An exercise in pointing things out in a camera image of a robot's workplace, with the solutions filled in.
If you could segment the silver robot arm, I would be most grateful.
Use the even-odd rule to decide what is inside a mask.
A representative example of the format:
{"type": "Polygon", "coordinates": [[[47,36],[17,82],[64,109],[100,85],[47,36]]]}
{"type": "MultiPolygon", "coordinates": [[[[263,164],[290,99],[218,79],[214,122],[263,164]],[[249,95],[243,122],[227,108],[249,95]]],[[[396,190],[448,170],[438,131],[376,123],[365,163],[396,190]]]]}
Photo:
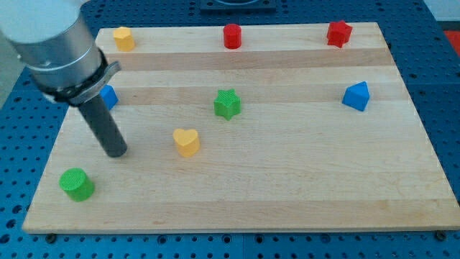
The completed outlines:
{"type": "Polygon", "coordinates": [[[1,31],[43,91],[83,84],[102,57],[81,7],[86,0],[1,0],[1,31]]]}

